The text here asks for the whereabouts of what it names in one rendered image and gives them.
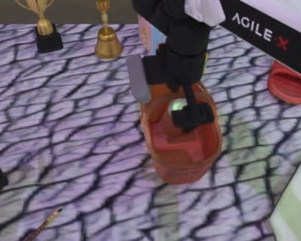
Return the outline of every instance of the trophy cup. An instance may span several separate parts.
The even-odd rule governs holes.
[[[36,43],[39,53],[49,53],[63,48],[60,34],[56,30],[56,25],[45,18],[45,10],[54,0],[26,0],[28,6],[22,4],[20,0],[15,0],[21,7],[35,12],[39,16],[39,21],[35,27]]]
[[[98,41],[95,54],[101,59],[114,59],[121,55],[123,47],[118,40],[116,31],[108,26],[107,10],[110,7],[109,0],[97,0],[97,9],[101,11],[103,27],[98,31]]]

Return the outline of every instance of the agile x logo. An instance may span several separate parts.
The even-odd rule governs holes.
[[[287,50],[289,40],[285,39],[283,36],[273,37],[274,32],[266,27],[261,27],[260,23],[256,23],[255,21],[250,20],[250,18],[248,17],[240,17],[239,13],[236,13],[234,15],[232,21],[237,22],[237,24],[253,32],[255,35],[259,36],[263,40],[268,42],[274,42],[276,47],[281,48],[284,51]]]

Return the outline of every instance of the stone pattern tablecloth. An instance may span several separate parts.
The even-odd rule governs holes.
[[[60,25],[65,48],[38,55],[33,26],[0,25],[0,241],[274,240],[267,219],[301,157],[301,105],[266,88],[271,59],[229,32],[211,33],[203,77],[218,105],[223,152],[200,181],[163,183],[129,92],[126,57],[145,54],[137,25],[94,55],[100,26]]]

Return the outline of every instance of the red cup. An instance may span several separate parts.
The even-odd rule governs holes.
[[[275,61],[267,80],[269,91],[290,104],[301,104],[301,75]]]

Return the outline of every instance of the pencil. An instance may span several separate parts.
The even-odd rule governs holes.
[[[27,239],[26,241],[33,241],[41,231],[50,224],[55,217],[62,211],[62,208],[55,210],[40,226],[37,228]]]

